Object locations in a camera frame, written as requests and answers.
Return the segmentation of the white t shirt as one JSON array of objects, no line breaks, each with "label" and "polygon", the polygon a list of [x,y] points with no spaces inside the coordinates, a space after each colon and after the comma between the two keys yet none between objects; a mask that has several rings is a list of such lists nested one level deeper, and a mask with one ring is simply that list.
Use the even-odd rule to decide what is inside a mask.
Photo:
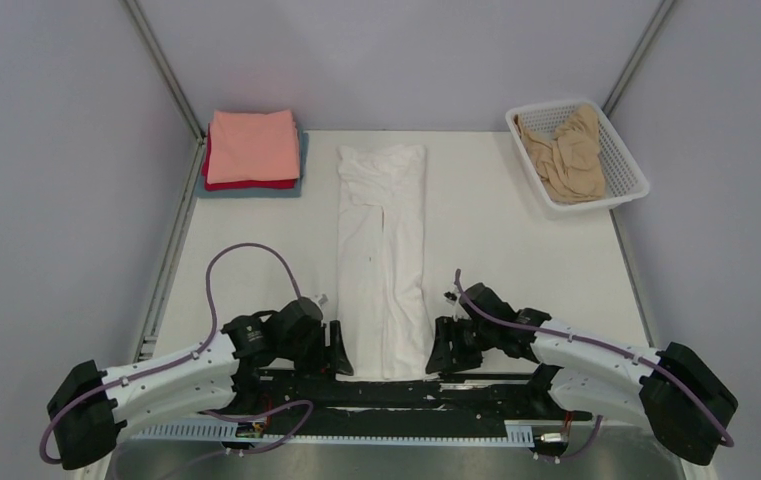
[{"label": "white t shirt", "polygon": [[424,379],[434,339],[423,293],[426,149],[338,153],[337,316],[353,376]]}]

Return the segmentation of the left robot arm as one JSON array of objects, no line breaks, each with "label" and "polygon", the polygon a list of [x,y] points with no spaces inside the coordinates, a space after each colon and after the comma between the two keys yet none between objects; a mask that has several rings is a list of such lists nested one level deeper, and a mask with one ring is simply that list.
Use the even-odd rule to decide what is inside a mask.
[{"label": "left robot arm", "polygon": [[[259,371],[276,359],[308,374],[351,376],[339,321],[301,297],[279,311],[240,315],[197,346],[121,367],[75,366],[48,403],[51,421],[40,452],[65,470],[88,466],[152,425],[196,413],[253,412],[262,399]],[[56,442],[51,457],[46,441]]]}]

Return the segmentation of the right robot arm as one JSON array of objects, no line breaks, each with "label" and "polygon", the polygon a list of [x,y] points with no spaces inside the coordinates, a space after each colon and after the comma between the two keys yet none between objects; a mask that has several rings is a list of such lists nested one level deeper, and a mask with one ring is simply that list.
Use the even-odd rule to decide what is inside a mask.
[{"label": "right robot arm", "polygon": [[667,450],[707,466],[734,441],[727,428],[739,403],[690,347],[632,346],[596,337],[533,308],[516,310],[482,283],[447,293],[463,311],[439,317],[428,374],[482,365],[484,352],[536,364],[527,403],[540,417],[588,412],[650,431]]}]

